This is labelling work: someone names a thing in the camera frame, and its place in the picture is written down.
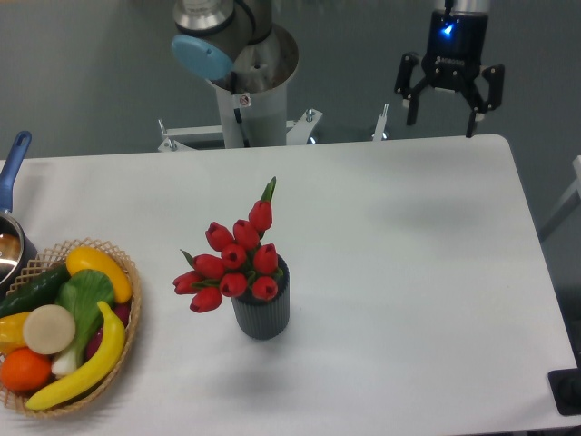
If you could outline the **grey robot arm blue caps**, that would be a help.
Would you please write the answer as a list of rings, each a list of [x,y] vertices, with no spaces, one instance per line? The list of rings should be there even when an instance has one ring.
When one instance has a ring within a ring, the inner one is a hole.
[[[462,94],[470,108],[467,136],[480,116],[501,105],[505,68],[481,64],[489,7],[488,1],[436,3],[426,53],[405,53],[394,85],[409,125],[427,87]],[[270,1],[178,1],[172,15],[178,30],[172,52],[191,73],[225,84],[231,94],[256,94],[282,83],[282,39]]]

